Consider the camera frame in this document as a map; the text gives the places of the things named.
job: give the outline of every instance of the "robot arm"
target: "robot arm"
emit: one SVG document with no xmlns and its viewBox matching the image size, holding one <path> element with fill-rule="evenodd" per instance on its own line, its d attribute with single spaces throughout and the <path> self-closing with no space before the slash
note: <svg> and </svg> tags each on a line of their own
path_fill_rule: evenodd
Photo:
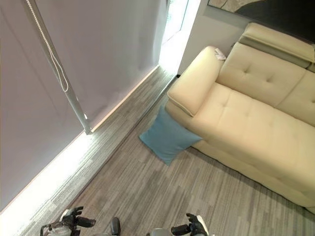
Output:
<svg viewBox="0 0 315 236">
<path fill-rule="evenodd" d="M 186 216 L 190 221 L 189 225 L 180 225 L 178 227 L 171 228 L 171 232 L 173 235 L 185 235 L 190 233 L 191 236 L 208 236 L 209 232 L 206 227 L 205 222 L 203 221 L 200 215 L 193 215 L 187 213 Z"/>
</svg>

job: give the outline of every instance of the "tufted backrest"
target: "tufted backrest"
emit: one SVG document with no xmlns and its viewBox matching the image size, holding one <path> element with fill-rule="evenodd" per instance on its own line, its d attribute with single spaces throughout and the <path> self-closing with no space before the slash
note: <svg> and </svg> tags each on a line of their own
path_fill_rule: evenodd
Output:
<svg viewBox="0 0 315 236">
<path fill-rule="evenodd" d="M 236 43 L 216 80 L 315 126 L 315 74 Z"/>
<path fill-rule="evenodd" d="M 276 107 L 304 74 L 304 68 L 236 43 L 217 82 Z"/>
<path fill-rule="evenodd" d="M 306 71 L 301 81 L 276 108 L 315 126 L 315 73 Z"/>
</svg>

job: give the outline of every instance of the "floor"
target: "floor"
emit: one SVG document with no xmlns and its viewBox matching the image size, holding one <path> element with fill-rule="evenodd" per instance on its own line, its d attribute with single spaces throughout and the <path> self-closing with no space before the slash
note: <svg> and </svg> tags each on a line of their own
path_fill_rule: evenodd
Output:
<svg viewBox="0 0 315 236">
<path fill-rule="evenodd" d="M 116 148 L 128 136 L 131 129 L 171 84 L 174 74 L 159 67 L 128 99 L 91 135 L 84 149 L 82 159 L 69 166 L 73 173 L 64 184 L 46 201 L 32 219 L 26 219 L 26 226 L 16 235 L 37 235 L 40 227 L 59 219 L 61 213 L 80 194 L 99 169 L 106 163 Z"/>
<path fill-rule="evenodd" d="M 110 232 L 113 216 L 121 220 L 122 236 L 141 236 L 187 223 L 186 212 L 202 215 L 210 235 L 315 235 L 315 215 L 193 148 L 164 165 L 138 136 L 166 100 L 164 95 L 73 203 L 97 220 L 82 236 Z"/>
</svg>

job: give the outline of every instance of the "sofa armrest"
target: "sofa armrest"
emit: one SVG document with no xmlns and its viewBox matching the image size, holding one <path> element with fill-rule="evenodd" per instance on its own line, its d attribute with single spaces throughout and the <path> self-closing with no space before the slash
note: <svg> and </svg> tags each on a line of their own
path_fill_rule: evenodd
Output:
<svg viewBox="0 0 315 236">
<path fill-rule="evenodd" d="M 168 91 L 169 99 L 190 116 L 194 116 L 205 100 L 223 65 L 214 47 L 206 47 Z"/>
</svg>

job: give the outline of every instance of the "sofa cushion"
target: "sofa cushion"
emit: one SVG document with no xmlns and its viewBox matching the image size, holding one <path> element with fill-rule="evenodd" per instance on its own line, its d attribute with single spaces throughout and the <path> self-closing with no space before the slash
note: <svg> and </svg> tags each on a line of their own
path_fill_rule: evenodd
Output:
<svg viewBox="0 0 315 236">
<path fill-rule="evenodd" d="M 315 127 L 315 73 L 306 71 L 301 81 L 276 108 Z"/>
<path fill-rule="evenodd" d="M 315 128 L 311 125 L 217 83 L 198 113 L 183 125 L 315 199 Z"/>
<path fill-rule="evenodd" d="M 311 44 L 256 23 L 248 24 L 239 42 L 303 68 L 314 63 Z"/>
<path fill-rule="evenodd" d="M 277 106 L 305 74 L 305 69 L 236 43 L 216 82 Z"/>
</svg>

